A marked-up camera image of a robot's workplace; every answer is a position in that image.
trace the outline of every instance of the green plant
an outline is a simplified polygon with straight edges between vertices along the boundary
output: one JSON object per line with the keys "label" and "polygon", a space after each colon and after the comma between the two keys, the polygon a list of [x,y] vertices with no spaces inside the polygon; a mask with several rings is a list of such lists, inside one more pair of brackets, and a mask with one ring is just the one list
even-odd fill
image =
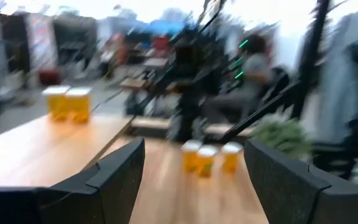
{"label": "green plant", "polygon": [[303,127],[294,120],[284,121],[268,116],[251,132],[251,138],[297,159],[311,151],[311,143]]}

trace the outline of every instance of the metal pole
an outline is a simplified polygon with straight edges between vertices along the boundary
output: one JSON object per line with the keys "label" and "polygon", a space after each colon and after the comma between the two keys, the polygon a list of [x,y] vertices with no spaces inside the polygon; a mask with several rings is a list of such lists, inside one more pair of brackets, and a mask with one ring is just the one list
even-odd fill
{"label": "metal pole", "polygon": [[330,2],[330,0],[318,0],[317,2],[318,11],[311,30],[311,38],[309,42],[305,42],[307,46],[305,46],[305,52],[302,54],[305,56],[301,58],[300,62],[299,79],[302,84],[299,86],[298,94],[295,98],[291,118],[300,119],[302,115],[305,98],[310,89],[311,76],[314,75],[314,64],[318,58],[319,44]]}

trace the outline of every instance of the floor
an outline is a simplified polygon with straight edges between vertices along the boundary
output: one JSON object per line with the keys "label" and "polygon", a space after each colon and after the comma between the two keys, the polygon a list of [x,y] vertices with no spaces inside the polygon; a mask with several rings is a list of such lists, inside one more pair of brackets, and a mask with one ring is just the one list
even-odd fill
{"label": "floor", "polygon": [[[91,107],[94,108],[96,105],[99,105],[94,113],[108,113],[123,116],[123,104],[129,92],[123,91],[108,102],[102,102],[120,91],[117,83],[119,83],[124,76],[137,72],[139,72],[137,68],[121,68],[116,72],[116,77],[110,82],[98,80],[86,83],[84,86],[91,86],[93,89]],[[0,134],[46,114],[46,101],[41,95],[41,92],[41,88],[32,89],[30,91],[31,99],[34,101],[32,106],[7,106],[2,109],[2,113],[0,114]],[[302,119],[304,127],[312,137],[313,133],[315,133],[314,121],[316,121],[317,105],[318,94],[312,93],[308,97],[304,118]]]}

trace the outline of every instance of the black pole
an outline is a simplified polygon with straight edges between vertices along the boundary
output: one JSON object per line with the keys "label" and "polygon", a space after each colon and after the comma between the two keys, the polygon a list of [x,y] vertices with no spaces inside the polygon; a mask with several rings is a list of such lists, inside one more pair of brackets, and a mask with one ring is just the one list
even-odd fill
{"label": "black pole", "polygon": [[328,13],[330,0],[319,0],[316,20],[314,21],[311,30],[310,41],[306,41],[305,51],[303,52],[299,67],[301,85],[296,94],[295,102],[291,118],[300,119],[305,104],[305,98],[310,89],[311,76],[314,74],[314,65],[318,58],[319,44],[321,42],[321,35],[323,34],[323,27]]}

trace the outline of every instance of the person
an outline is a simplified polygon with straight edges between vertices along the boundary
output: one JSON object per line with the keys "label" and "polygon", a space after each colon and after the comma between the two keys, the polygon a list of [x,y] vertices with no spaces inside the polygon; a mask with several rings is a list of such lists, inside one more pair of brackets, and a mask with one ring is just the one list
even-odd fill
{"label": "person", "polygon": [[203,111],[209,123],[227,123],[226,117],[221,112],[222,109],[241,110],[241,119],[245,119],[259,104],[264,87],[272,82],[265,39],[252,34],[241,48],[244,63],[240,78],[243,78],[244,82],[241,87],[228,94],[218,95],[205,101]]}

